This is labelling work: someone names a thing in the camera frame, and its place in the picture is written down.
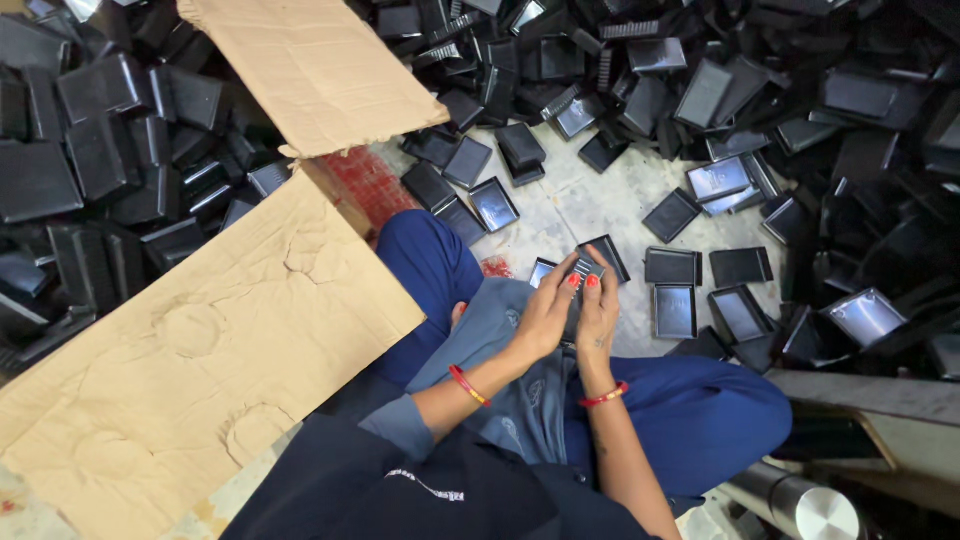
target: knee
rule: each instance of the knee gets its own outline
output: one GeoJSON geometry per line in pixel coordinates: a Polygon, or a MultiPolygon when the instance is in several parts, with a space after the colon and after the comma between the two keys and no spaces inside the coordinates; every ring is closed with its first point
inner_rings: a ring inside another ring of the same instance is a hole
{"type": "Polygon", "coordinates": [[[436,226],[437,218],[426,210],[404,210],[387,220],[380,230],[380,237],[391,235],[409,236],[416,231],[436,226]]]}

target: bracelet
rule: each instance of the bracelet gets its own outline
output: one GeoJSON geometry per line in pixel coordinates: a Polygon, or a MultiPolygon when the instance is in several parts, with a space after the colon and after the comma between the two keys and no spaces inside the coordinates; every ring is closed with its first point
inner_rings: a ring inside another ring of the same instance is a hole
{"type": "Polygon", "coordinates": [[[480,405],[490,406],[492,401],[480,395],[479,392],[473,389],[473,386],[470,386],[470,383],[464,379],[464,370],[460,369],[460,366],[456,364],[450,364],[450,375],[453,376],[461,386],[464,387],[464,390],[467,390],[467,393],[476,401],[480,402],[480,405]]]}
{"type": "Polygon", "coordinates": [[[627,383],[624,382],[624,381],[620,381],[620,382],[618,382],[618,383],[616,384],[616,390],[613,390],[613,392],[611,392],[611,393],[609,393],[609,394],[604,394],[603,396],[600,396],[599,398],[593,398],[592,400],[589,400],[589,399],[587,399],[587,398],[584,398],[584,399],[580,400],[580,401],[577,402],[577,403],[579,403],[580,406],[584,406],[584,407],[587,407],[587,408],[592,407],[592,406],[597,406],[597,405],[600,405],[600,404],[604,404],[604,403],[606,403],[606,402],[608,402],[608,401],[610,401],[610,400],[615,400],[616,398],[619,398],[620,396],[622,396],[623,394],[625,394],[625,393],[627,392],[627,390],[629,390],[629,389],[630,389],[630,384],[627,384],[627,383]]]}

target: woman's right hand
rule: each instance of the woman's right hand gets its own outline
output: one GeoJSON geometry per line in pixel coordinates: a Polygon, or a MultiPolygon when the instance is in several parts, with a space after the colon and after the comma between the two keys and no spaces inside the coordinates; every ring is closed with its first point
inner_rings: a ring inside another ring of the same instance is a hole
{"type": "Polygon", "coordinates": [[[604,275],[600,280],[591,274],[584,284],[584,308],[577,328],[577,361],[581,368],[587,367],[585,363],[610,365],[613,333],[620,316],[616,271],[593,246],[587,246],[587,252],[604,267],[604,275]]]}

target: flattened cardboard box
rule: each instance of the flattened cardboard box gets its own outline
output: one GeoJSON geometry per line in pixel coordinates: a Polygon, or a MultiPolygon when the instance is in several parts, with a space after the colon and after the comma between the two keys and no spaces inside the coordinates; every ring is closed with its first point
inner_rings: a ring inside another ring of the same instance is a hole
{"type": "Polygon", "coordinates": [[[300,171],[0,391],[0,449],[85,538],[156,538],[423,320],[300,171]]]}
{"type": "MultiPolygon", "coordinates": [[[[448,114],[341,0],[180,0],[310,158],[448,114]]],[[[424,316],[315,161],[0,390],[0,460],[89,539],[166,532],[424,316]],[[330,199],[337,201],[334,209],[330,199]]]]}
{"type": "Polygon", "coordinates": [[[315,158],[444,123],[446,108],[343,0],[179,0],[290,145],[315,158]]]}

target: cardboard sheet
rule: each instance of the cardboard sheet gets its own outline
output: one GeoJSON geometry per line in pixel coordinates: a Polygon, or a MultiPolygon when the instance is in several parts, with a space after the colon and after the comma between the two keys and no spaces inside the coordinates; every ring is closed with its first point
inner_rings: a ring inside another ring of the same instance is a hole
{"type": "Polygon", "coordinates": [[[343,0],[179,0],[293,150],[314,158],[443,123],[437,102],[343,0]]]}
{"type": "Polygon", "coordinates": [[[423,319],[300,170],[0,390],[0,460],[84,538],[153,539],[423,319]]]}

